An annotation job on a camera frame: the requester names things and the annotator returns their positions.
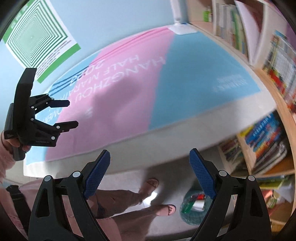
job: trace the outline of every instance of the blue gripper pad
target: blue gripper pad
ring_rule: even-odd
[[[189,153],[189,163],[200,183],[205,195],[208,195],[212,200],[216,197],[215,182],[205,167],[202,159],[197,152],[192,149]]]
[[[105,151],[100,160],[94,166],[88,177],[85,179],[84,198],[87,200],[93,196],[98,189],[108,167],[110,165],[110,152]]]

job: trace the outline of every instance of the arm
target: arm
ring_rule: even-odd
[[[12,158],[12,146],[19,147],[20,142],[18,139],[5,140],[3,132],[1,133],[0,141],[0,183],[2,184],[3,178],[6,176],[6,170],[13,167],[15,161]],[[30,147],[24,146],[23,150],[28,151]]]

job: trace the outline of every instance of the floor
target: floor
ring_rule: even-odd
[[[204,159],[212,161],[218,170],[223,169],[223,163],[216,147],[201,152]],[[159,187],[155,190],[157,196],[151,204],[174,204],[177,212],[171,217],[156,217],[148,233],[147,240],[169,241],[191,237],[197,226],[191,226],[182,221],[179,215],[179,208],[187,191],[200,186],[191,169],[188,157],[171,161],[167,164],[158,165],[147,170],[135,170],[125,173],[104,176],[99,188],[104,190],[125,189],[138,192],[140,185],[150,177],[160,181]],[[22,175],[22,163],[17,164],[7,172],[7,179],[16,183],[26,183],[35,178]],[[147,202],[130,207],[126,212],[139,210],[149,205]],[[233,203],[230,202],[225,223],[233,212]]]

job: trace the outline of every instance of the person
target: person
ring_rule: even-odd
[[[19,147],[18,139],[5,140],[3,132],[0,142],[0,182],[5,178],[6,170],[13,167],[15,161],[12,158],[12,146]],[[23,146],[24,151],[29,151],[29,146]],[[19,187],[25,196],[26,202],[32,210],[38,189],[43,179],[26,183]],[[127,190],[97,190],[87,202],[98,224],[110,241],[144,241],[151,222],[157,216],[171,216],[176,211],[174,205],[155,205],[138,211],[124,212],[128,207],[135,206],[149,197],[158,187],[159,182],[155,178],[147,180],[138,193]],[[17,229],[26,237],[27,234],[15,211],[10,193],[0,188],[0,202]],[[66,214],[73,233],[82,236],[74,217],[68,196],[63,196]]]

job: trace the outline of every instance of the foot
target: foot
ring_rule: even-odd
[[[169,205],[156,205],[151,206],[153,210],[156,210],[156,216],[171,216],[176,211],[176,206],[169,204]]]
[[[159,181],[156,178],[148,179],[140,188],[139,194],[141,196],[141,201],[149,197],[152,192],[158,187]]]

